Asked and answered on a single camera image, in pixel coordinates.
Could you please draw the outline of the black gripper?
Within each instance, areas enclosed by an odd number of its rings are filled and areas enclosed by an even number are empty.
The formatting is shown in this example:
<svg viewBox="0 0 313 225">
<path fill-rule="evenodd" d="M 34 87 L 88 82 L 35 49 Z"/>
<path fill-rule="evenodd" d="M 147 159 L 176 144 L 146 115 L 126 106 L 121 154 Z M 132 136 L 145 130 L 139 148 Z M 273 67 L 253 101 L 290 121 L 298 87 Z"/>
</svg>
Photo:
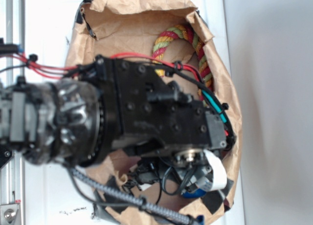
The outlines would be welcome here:
<svg viewBox="0 0 313 225">
<path fill-rule="evenodd" d="M 98 161 L 121 149 L 129 156 L 164 159 L 171 166 L 205 165 L 204 150 L 220 158 L 234 146 L 230 120 L 212 91 L 187 78 L 201 90 L 203 100 L 196 100 L 175 81 L 164 82 L 157 68 L 96 57 L 103 113 Z"/>
</svg>

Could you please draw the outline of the glowing gel gripper finger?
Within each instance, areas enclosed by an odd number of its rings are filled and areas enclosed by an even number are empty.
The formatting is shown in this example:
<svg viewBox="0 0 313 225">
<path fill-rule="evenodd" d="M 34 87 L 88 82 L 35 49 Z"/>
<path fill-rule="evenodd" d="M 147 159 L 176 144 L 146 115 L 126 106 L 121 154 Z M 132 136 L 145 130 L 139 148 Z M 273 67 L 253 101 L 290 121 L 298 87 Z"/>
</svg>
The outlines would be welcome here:
<svg viewBox="0 0 313 225">
<path fill-rule="evenodd" d="M 212 186 L 211 190 L 221 190 L 227 185 L 227 173 L 222 164 L 222 161 L 215 156 L 211 151 L 204 150 L 204 154 L 212 168 Z"/>
</svg>

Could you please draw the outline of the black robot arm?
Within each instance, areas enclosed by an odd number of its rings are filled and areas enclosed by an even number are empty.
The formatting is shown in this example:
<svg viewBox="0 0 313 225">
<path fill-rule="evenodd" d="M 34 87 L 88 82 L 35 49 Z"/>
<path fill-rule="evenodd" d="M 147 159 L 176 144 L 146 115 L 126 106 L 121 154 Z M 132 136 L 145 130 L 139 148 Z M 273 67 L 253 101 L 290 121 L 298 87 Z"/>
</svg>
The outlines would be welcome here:
<svg viewBox="0 0 313 225">
<path fill-rule="evenodd" d="M 32 164 L 99 164 L 117 150 L 163 161 L 180 192 L 225 188 L 222 153 L 235 143 L 228 105 L 187 65 L 97 56 L 57 82 L 19 77 L 0 90 L 0 146 Z"/>
</svg>

